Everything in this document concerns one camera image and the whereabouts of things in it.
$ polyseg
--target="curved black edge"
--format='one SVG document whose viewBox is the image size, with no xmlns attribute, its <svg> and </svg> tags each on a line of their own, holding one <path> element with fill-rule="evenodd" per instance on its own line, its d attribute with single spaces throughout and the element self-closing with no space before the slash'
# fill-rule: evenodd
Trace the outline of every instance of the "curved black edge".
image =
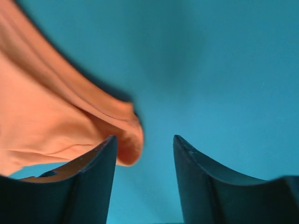
<svg viewBox="0 0 299 224">
<path fill-rule="evenodd" d="M 196 166 L 200 167 L 200 169 L 213 179 L 233 185 L 257 185 L 267 182 L 239 173 L 220 164 L 211 157 L 198 151 L 180 135 L 175 135 L 173 142 L 174 150 L 182 150 L 186 159 L 194 161 Z"/>
<path fill-rule="evenodd" d="M 298 224 L 299 176 L 269 181 L 238 173 L 175 135 L 173 150 L 185 224 Z"/>
<path fill-rule="evenodd" d="M 116 156 L 117 139 L 110 136 L 69 165 L 52 170 L 57 174 L 48 171 L 46 177 L 27 181 L 0 176 L 1 223 L 106 223 Z"/>
<path fill-rule="evenodd" d="M 64 179 L 72 178 L 77 175 L 78 172 L 85 172 L 93 166 L 94 163 L 99 162 L 102 157 L 105 157 L 106 147 L 111 147 L 111 145 L 117 144 L 116 136 L 112 135 L 101 142 L 98 146 L 83 154 L 82 156 L 58 167 L 53 170 L 47 171 L 41 174 L 39 177 L 27 177 L 22 178 L 20 181 L 24 182 L 34 182 L 34 183 L 48 183 L 48 182 L 58 182 Z"/>
</svg>

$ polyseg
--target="teal background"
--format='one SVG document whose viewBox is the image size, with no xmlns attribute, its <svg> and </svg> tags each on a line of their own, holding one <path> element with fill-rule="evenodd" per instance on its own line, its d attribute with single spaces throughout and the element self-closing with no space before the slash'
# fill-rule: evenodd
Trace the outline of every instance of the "teal background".
<svg viewBox="0 0 299 224">
<path fill-rule="evenodd" d="M 299 1 L 17 2 L 83 75 L 132 100 L 142 120 L 144 153 L 117 167 L 108 224 L 182 221 L 174 134 L 248 175 L 299 175 Z"/>
</svg>

